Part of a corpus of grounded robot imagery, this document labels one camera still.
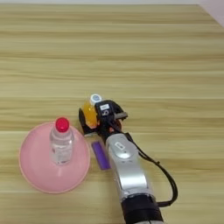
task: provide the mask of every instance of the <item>purple block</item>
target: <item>purple block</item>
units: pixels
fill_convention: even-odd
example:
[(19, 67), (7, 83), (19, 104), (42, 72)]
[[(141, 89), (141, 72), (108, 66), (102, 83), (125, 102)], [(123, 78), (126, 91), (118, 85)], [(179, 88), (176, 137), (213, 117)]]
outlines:
[(96, 159), (97, 159), (98, 164), (101, 167), (101, 169), (102, 170), (110, 169), (109, 161), (104, 153), (101, 143), (94, 142), (94, 143), (92, 143), (92, 147), (94, 149), (94, 154), (96, 156)]

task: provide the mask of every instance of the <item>pink bowl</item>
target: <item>pink bowl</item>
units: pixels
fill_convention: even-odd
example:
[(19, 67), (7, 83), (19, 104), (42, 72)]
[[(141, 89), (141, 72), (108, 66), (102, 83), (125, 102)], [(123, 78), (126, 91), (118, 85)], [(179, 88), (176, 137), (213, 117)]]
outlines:
[(74, 127), (73, 157), (68, 164), (55, 164), (51, 158), (49, 135), (54, 123), (48, 122), (31, 130), (24, 140), (19, 165), (26, 180), (44, 193), (65, 193), (86, 177), (90, 154), (84, 136)]

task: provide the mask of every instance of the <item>black cable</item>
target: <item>black cable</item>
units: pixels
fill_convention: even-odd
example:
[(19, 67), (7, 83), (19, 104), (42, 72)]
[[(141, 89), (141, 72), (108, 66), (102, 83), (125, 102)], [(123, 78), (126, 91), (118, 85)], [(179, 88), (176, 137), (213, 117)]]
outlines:
[[(112, 127), (114, 130), (116, 130), (119, 133), (124, 134), (117, 126), (115, 126), (113, 123), (111, 123), (110, 121), (108, 121), (108, 125), (110, 127)], [(170, 206), (179, 196), (179, 190), (178, 187), (176, 185), (176, 182), (174, 180), (174, 178), (172, 177), (172, 175), (160, 164), (159, 161), (154, 160), (153, 158), (149, 157), (145, 152), (143, 152), (138, 145), (133, 141), (132, 137), (130, 135), (125, 135), (129, 141), (131, 141), (138, 149), (139, 151), (139, 156), (151, 163), (153, 163), (154, 165), (156, 165), (163, 173), (164, 175), (168, 178), (170, 184), (171, 184), (171, 189), (172, 189), (172, 197), (170, 200), (167, 201), (160, 201), (158, 202), (158, 206), (159, 207), (168, 207)]]

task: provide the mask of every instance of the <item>wooden table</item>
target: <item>wooden table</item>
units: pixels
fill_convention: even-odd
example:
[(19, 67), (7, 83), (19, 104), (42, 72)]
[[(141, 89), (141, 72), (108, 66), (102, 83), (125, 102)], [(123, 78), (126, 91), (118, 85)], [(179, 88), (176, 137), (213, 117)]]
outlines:
[[(123, 129), (177, 180), (164, 220), (223, 223), (224, 29), (199, 6), (175, 5), (1, 5), (0, 223), (124, 223), (111, 171), (93, 153), (85, 181), (65, 194), (38, 192), (18, 168), (30, 129), (58, 116), (77, 126), (95, 92), (129, 112)], [(169, 199), (163, 174), (143, 167), (157, 200)]]

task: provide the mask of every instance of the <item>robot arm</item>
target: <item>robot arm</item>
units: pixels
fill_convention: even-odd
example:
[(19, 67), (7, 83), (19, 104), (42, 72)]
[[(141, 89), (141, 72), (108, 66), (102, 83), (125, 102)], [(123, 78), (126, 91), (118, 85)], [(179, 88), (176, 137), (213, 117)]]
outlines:
[[(169, 206), (178, 197), (175, 181), (159, 162), (148, 157), (129, 135), (122, 133), (119, 120), (124, 120), (128, 115), (118, 104), (113, 101), (97, 102), (95, 111), (98, 120), (96, 129), (87, 127), (81, 109), (80, 124), (85, 135), (96, 132), (106, 144), (126, 224), (164, 224), (159, 207)], [(151, 185), (138, 161), (138, 155), (163, 171), (175, 192), (172, 200), (156, 202)]]

